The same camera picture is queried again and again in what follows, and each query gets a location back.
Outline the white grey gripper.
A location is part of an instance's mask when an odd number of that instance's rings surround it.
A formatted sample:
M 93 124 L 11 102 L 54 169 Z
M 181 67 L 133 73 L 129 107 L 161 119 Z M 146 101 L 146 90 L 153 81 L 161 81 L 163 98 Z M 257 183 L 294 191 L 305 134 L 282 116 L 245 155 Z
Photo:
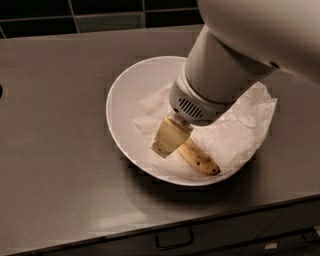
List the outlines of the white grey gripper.
M 162 158 L 169 156 L 190 137 L 193 131 L 190 124 L 211 125 L 232 106 L 231 103 L 210 101 L 196 93 L 187 80 L 185 66 L 172 84 L 169 103 L 176 114 L 163 118 L 151 147 Z

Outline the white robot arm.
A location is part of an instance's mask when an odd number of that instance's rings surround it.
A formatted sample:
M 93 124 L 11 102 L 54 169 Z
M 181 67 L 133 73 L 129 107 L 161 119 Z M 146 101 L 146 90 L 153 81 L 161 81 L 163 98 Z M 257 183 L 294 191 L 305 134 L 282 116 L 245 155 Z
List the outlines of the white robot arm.
M 165 158 L 279 69 L 320 81 L 320 0 L 197 0 L 204 26 L 169 92 L 152 150 Z

